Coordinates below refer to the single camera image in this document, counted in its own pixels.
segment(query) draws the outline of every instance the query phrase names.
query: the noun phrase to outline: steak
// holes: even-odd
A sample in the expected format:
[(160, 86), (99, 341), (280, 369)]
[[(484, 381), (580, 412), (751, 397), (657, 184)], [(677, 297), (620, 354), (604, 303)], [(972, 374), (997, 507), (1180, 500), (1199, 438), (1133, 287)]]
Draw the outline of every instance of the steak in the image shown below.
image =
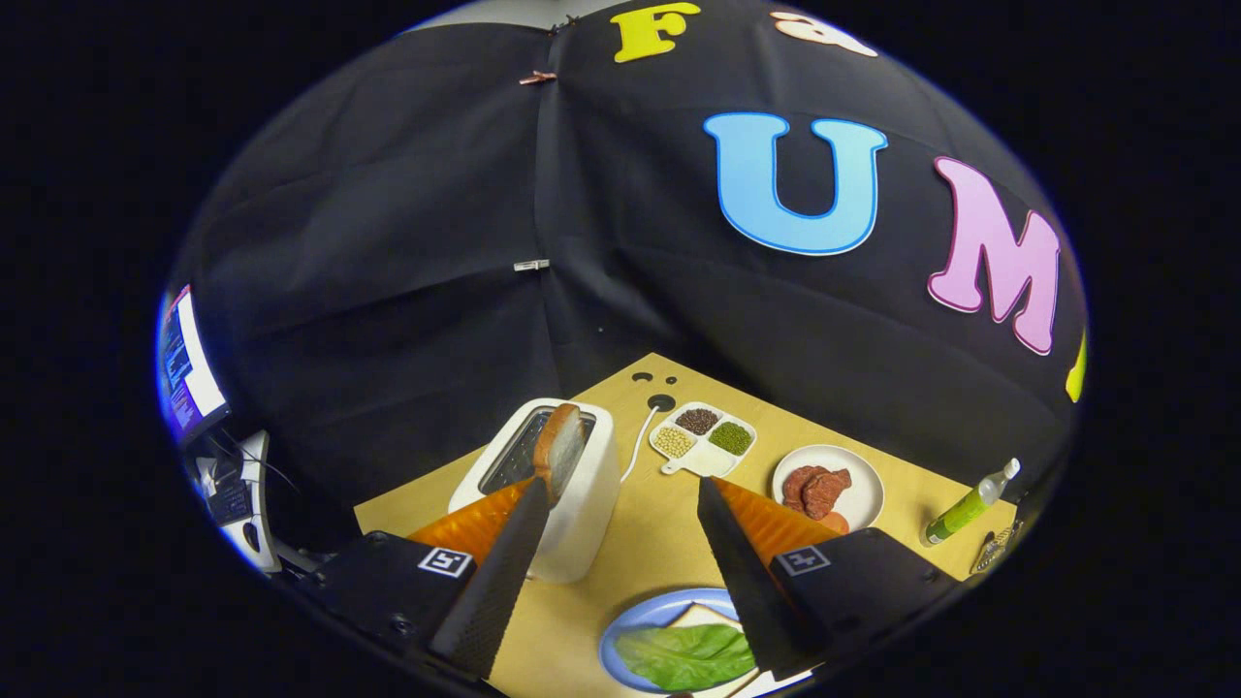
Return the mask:
[(828, 468), (819, 466), (802, 466), (788, 473), (784, 478), (784, 505), (794, 512), (805, 513), (805, 502), (802, 499), (802, 488), (814, 476), (828, 472)]
[(840, 493), (853, 486), (853, 477), (849, 471), (841, 468), (835, 472), (827, 471), (818, 473), (805, 482), (802, 488), (802, 503), (805, 507), (805, 515), (814, 520), (831, 513), (836, 505)]

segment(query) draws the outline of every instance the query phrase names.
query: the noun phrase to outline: tabletop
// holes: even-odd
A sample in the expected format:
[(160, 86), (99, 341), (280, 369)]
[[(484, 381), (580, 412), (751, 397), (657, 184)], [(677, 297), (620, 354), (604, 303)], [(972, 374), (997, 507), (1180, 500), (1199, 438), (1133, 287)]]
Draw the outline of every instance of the tabletop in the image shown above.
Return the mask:
[[(638, 373), (652, 379), (634, 380)], [(1016, 514), (1011, 503), (997, 502), (944, 543), (927, 548), (920, 542), (920, 529), (975, 483), (956, 482), (890, 456), (658, 354), (573, 397), (612, 414), (620, 472), (650, 414), (647, 400), (655, 394), (670, 395), (678, 405), (707, 402), (753, 426), (758, 433), (753, 448), (724, 479), (768, 497), (776, 466), (795, 448), (828, 443), (861, 456), (884, 483), (884, 508), (872, 525), (958, 580), (968, 576), (987, 532), (1008, 528)], [(647, 433), (664, 416), (656, 414)], [(354, 507), (362, 533), (405, 537), (447, 514), (449, 498), (484, 446)], [(629, 606), (666, 591), (724, 586), (697, 520), (699, 477), (686, 471), (663, 474), (664, 462), (645, 438), (639, 443), (598, 555), (582, 580), (526, 580), (491, 669), (491, 686), (513, 698), (652, 696), (617, 683), (599, 664), (599, 637), (608, 623)]]

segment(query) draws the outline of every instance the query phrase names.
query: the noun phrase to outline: power cord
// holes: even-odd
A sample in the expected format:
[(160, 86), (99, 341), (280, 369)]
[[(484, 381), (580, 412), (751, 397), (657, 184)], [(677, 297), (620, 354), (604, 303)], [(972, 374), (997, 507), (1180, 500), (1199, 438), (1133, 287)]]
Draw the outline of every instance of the power cord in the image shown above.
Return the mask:
[(647, 435), (647, 427), (650, 426), (650, 420), (655, 417), (655, 412), (658, 411), (659, 407), (653, 407), (650, 414), (647, 415), (647, 421), (642, 422), (642, 428), (638, 430), (638, 440), (633, 442), (633, 457), (629, 458), (629, 467), (620, 476), (620, 482), (624, 482), (624, 478), (629, 477), (629, 473), (633, 472), (633, 465), (638, 462), (638, 450), (642, 447), (642, 437)]
[[(298, 488), (298, 486), (293, 484), (293, 481), (289, 479), (288, 476), (285, 476), (284, 473), (282, 473), (276, 466), (273, 466), (272, 463), (268, 463), (264, 460), (259, 460), (259, 458), (254, 457), (254, 455), (251, 453), (249, 451), (247, 451), (246, 447), (242, 446), (242, 443), (240, 441), (237, 441), (236, 438), (233, 438), (233, 436), (231, 433), (228, 433), (228, 430), (221, 427), (220, 431), (223, 432), (223, 435), (228, 437), (228, 441), (232, 441), (233, 446), (236, 446), (237, 450), (241, 451), (246, 457), (248, 457), (251, 461), (254, 461), (256, 463), (263, 466), (264, 468), (271, 469), (276, 474), (280, 476), (280, 478), (284, 482), (289, 483), (289, 487), (293, 488), (293, 492), (297, 492), (298, 494), (302, 494), (302, 491)], [(217, 448), (223, 450), (223, 447), (220, 446), (220, 443), (215, 438), (212, 438), (210, 435), (207, 435), (207, 438), (211, 438), (211, 442), (215, 443)]]

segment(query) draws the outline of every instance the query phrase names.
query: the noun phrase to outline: computer monitor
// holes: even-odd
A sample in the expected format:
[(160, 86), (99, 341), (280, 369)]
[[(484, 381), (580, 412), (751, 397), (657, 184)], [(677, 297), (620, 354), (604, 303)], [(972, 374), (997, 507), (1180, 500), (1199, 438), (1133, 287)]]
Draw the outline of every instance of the computer monitor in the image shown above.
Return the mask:
[(185, 447), (230, 412), (207, 363), (190, 286), (165, 296), (158, 342), (160, 406), (177, 446)]

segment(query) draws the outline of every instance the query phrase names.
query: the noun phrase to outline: toaster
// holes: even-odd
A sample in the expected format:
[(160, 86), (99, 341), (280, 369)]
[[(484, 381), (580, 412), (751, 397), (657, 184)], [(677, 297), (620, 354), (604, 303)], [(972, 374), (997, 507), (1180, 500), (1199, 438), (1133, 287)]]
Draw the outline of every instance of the toaster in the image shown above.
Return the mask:
[(448, 510), (455, 512), (488, 494), (534, 476), (534, 451), (547, 417), (560, 405), (572, 402), (581, 411), (586, 446), (566, 481), (560, 501), (547, 515), (547, 525), (529, 579), (570, 584), (586, 576), (603, 542), (620, 491), (612, 415), (596, 405), (544, 397), (522, 405), (474, 461), (457, 486)]

